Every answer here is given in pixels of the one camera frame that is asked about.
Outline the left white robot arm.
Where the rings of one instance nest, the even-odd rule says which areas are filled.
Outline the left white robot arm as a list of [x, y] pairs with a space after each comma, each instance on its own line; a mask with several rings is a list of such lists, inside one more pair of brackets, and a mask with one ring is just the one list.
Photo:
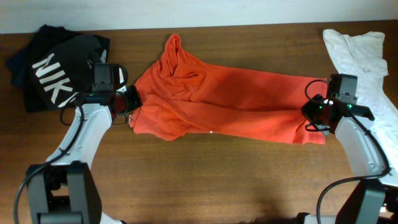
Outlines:
[[91, 174], [98, 146], [119, 115], [142, 106], [137, 88], [79, 93], [75, 117], [62, 142], [43, 164], [31, 165], [27, 189], [32, 223], [118, 223], [105, 214]]

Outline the orange printed t-shirt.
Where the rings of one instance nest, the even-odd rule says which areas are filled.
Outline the orange printed t-shirt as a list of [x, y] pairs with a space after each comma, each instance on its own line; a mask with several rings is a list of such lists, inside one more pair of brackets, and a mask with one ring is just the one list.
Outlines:
[[324, 144], [306, 130], [301, 107], [326, 93], [313, 77], [205, 63], [185, 51], [174, 34], [137, 80], [142, 106], [129, 125], [136, 134], [173, 141], [188, 133], [220, 133], [287, 144]]

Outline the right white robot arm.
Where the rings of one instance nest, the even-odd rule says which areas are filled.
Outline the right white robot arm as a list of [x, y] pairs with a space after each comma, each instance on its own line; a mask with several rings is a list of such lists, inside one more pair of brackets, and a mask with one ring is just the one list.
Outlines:
[[[374, 116], [366, 106], [315, 95], [301, 108], [308, 131], [334, 134], [345, 150], [353, 176], [323, 189], [316, 212], [299, 213], [298, 223], [397, 223], [397, 172], [387, 150], [371, 131]], [[357, 185], [336, 215], [321, 215], [322, 200], [333, 187]]]

